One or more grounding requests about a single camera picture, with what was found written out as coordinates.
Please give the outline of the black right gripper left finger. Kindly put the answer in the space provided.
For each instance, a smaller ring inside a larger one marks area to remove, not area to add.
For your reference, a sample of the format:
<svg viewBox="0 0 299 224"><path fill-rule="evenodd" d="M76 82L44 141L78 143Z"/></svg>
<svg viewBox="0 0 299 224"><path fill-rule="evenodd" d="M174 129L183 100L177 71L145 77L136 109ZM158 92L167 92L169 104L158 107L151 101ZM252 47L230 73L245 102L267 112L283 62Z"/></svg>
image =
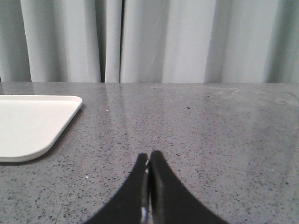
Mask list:
<svg viewBox="0 0 299 224"><path fill-rule="evenodd" d="M86 224L147 224L149 213L149 160L140 153L129 176Z"/></svg>

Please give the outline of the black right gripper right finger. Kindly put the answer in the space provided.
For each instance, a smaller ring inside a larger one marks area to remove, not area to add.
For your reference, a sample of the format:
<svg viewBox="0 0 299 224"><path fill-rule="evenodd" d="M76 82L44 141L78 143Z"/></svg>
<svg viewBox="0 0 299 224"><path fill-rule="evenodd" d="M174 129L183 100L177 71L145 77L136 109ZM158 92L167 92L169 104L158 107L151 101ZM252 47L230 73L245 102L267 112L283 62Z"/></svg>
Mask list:
<svg viewBox="0 0 299 224"><path fill-rule="evenodd" d="M176 177L160 151L150 155L150 191L155 224L226 224Z"/></svg>

